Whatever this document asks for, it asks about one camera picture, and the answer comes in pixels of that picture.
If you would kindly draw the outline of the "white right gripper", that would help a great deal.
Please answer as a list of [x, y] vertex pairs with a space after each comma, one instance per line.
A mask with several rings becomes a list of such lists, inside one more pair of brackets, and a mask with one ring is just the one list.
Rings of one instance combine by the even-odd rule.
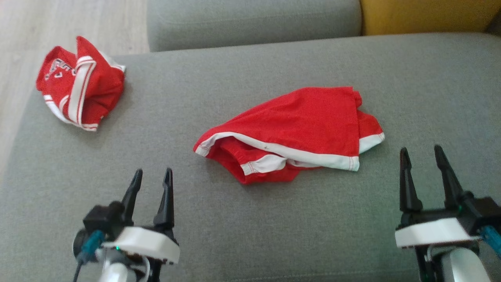
[[428, 245], [452, 245], [478, 241], [461, 225], [458, 216], [465, 201], [473, 199], [471, 191], [462, 189], [456, 173], [440, 145], [434, 146], [436, 164], [442, 174], [445, 209], [422, 210], [412, 179], [408, 150], [400, 150], [400, 223], [394, 232], [398, 248], [416, 248]]

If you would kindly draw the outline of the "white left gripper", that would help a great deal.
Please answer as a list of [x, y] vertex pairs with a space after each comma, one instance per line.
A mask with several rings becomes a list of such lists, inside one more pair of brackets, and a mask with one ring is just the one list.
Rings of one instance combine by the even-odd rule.
[[163, 195], [153, 219], [158, 232], [133, 226], [132, 217], [142, 177], [143, 169], [138, 168], [120, 203], [119, 223], [125, 228], [114, 241], [104, 242], [103, 248], [118, 248], [133, 255], [177, 264], [180, 259], [180, 247], [168, 237], [173, 235], [174, 227], [173, 171], [167, 168], [162, 182]]

